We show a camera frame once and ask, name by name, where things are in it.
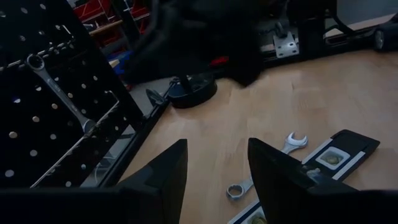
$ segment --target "combination wrench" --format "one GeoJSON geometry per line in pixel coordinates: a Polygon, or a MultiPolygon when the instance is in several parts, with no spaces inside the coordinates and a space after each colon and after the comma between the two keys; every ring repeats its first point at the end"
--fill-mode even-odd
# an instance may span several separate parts
{"type": "MultiPolygon", "coordinates": [[[[305,136],[301,140],[296,140],[294,139],[294,132],[292,132],[286,137],[284,147],[281,151],[285,154],[289,154],[292,151],[304,148],[307,145],[308,145],[308,137],[305,136]]],[[[237,201],[241,199],[250,190],[252,186],[253,186],[252,177],[242,181],[239,184],[231,184],[226,189],[226,196],[232,201],[237,201]]]]}
{"type": "Polygon", "coordinates": [[[57,83],[51,78],[47,70],[45,69],[44,60],[38,55],[29,55],[25,61],[25,64],[36,73],[45,84],[62,100],[69,110],[79,120],[81,128],[85,134],[89,133],[92,128],[96,125],[96,122],[92,119],[86,118],[73,104],[69,97],[61,90],[57,83]]]}

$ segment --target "black base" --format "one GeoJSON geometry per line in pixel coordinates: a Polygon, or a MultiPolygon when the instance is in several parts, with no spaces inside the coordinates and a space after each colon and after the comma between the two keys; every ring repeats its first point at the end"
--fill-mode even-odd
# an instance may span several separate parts
{"type": "Polygon", "coordinates": [[[180,82],[169,90],[168,98],[175,108],[191,108],[209,100],[217,92],[213,75],[193,77],[189,80],[191,90],[184,88],[180,82]]]}

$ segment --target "chrome wrench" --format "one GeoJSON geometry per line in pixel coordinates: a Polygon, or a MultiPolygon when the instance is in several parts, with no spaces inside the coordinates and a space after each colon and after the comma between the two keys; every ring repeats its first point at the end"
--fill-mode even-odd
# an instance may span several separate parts
{"type": "MultiPolygon", "coordinates": [[[[301,140],[294,139],[294,132],[290,133],[286,139],[283,149],[281,150],[285,154],[289,154],[296,149],[304,148],[308,145],[308,137],[304,137],[301,140]]],[[[242,181],[240,184],[231,184],[226,189],[227,197],[232,201],[237,201],[246,194],[248,190],[253,186],[253,179],[250,177],[242,181]]]]}
{"type": "Polygon", "coordinates": [[[76,116],[79,120],[83,132],[87,134],[96,125],[96,122],[92,119],[86,118],[73,104],[69,97],[62,91],[62,89],[57,85],[57,83],[51,78],[47,70],[45,69],[44,60],[38,55],[30,55],[25,61],[25,64],[32,69],[48,87],[62,100],[69,110],[76,116]]]}

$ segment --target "wooden floor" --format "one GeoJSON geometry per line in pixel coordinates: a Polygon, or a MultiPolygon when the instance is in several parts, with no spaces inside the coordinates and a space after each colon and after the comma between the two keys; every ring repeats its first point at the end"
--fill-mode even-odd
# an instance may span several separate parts
{"type": "Polygon", "coordinates": [[[180,223],[226,223],[255,198],[239,202],[228,185],[249,177],[247,143],[259,138],[281,149],[286,135],[307,135],[303,159],[324,140],[349,129],[381,141],[345,183],[357,189],[398,189],[398,54],[372,50],[268,69],[246,89],[229,80],[187,110],[168,108],[123,178],[180,138],[188,139],[188,180],[180,223]]]}

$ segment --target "black pegboard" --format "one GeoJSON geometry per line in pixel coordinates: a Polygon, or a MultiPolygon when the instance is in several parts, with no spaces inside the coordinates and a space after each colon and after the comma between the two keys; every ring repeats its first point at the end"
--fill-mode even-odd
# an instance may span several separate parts
{"type": "Polygon", "coordinates": [[[129,124],[140,130],[142,112],[66,1],[1,1],[0,28],[0,187],[79,186],[129,124]],[[82,139],[76,117],[24,65],[30,54],[87,118],[118,105],[82,139]]]}

